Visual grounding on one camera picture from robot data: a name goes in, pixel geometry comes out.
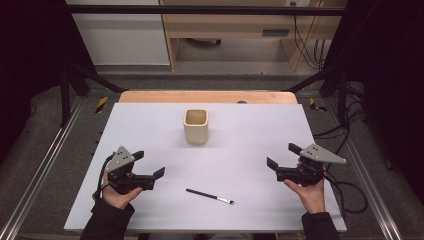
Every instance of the metal bracket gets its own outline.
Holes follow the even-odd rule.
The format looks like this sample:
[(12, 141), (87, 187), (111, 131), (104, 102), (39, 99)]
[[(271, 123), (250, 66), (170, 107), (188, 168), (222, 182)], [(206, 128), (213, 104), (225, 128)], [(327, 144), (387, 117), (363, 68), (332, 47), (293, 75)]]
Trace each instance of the metal bracket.
[(346, 159), (341, 158), (337, 156), (336, 154), (314, 143), (311, 144), (309, 147), (300, 151), (300, 156), (306, 157), (316, 162), (337, 163), (337, 164), (347, 163)]
[(110, 160), (106, 172), (110, 173), (115, 171), (118, 168), (121, 168), (127, 164), (130, 164), (135, 161), (135, 157), (123, 146), (120, 146), (118, 150)]

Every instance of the person's hand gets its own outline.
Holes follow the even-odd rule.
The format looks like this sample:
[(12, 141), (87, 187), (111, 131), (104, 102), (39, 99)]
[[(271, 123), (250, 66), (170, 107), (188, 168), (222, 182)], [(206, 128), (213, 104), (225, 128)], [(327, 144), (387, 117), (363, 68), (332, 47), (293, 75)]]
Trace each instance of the person's hand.
[[(107, 174), (103, 175), (103, 179), (107, 181)], [(109, 205), (125, 209), (128, 203), (135, 199), (142, 191), (143, 189), (138, 187), (125, 195), (121, 195), (117, 193), (112, 186), (107, 186), (102, 190), (102, 195), (103, 200)]]
[(293, 192), (297, 193), (308, 213), (314, 214), (326, 211), (324, 200), (324, 179), (315, 185), (307, 187), (299, 186), (288, 179), (284, 180), (284, 184), (293, 190)]

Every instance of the pen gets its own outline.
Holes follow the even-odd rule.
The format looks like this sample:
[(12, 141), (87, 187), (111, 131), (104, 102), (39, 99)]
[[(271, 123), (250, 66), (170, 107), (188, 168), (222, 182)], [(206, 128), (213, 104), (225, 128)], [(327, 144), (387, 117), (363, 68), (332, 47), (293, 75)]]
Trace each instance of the pen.
[(213, 198), (213, 199), (216, 199), (216, 200), (219, 200), (219, 201), (222, 201), (222, 202), (231, 204), (231, 205), (233, 205), (235, 203), (233, 200), (230, 200), (230, 199), (226, 199), (226, 198), (222, 198), (222, 197), (210, 195), (210, 194), (207, 194), (207, 193), (198, 192), (198, 191), (195, 191), (195, 190), (192, 190), (192, 189), (186, 189), (186, 191), (187, 192), (190, 192), (190, 193), (198, 194), (200, 196), (204, 196), (204, 197), (208, 197), (208, 198)]

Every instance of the white tabletop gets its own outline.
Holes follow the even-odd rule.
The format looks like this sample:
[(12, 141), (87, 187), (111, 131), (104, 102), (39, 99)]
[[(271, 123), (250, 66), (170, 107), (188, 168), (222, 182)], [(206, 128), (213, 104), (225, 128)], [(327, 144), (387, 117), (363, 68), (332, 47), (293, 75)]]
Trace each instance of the white tabletop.
[[(185, 110), (209, 113), (209, 139), (202, 146), (184, 138)], [(301, 105), (117, 103), (65, 224), (82, 231), (91, 217), (98, 176), (105, 159), (124, 146), (144, 150), (133, 172), (151, 175), (166, 167), (153, 191), (132, 201), (128, 229), (139, 232), (287, 232), (301, 231), (305, 213), (298, 196), (276, 181), (266, 165), (295, 167), (288, 150), (313, 143)], [(235, 201), (229, 205), (186, 192), (187, 188)], [(338, 231), (346, 231), (334, 194), (325, 185), (327, 211)]]

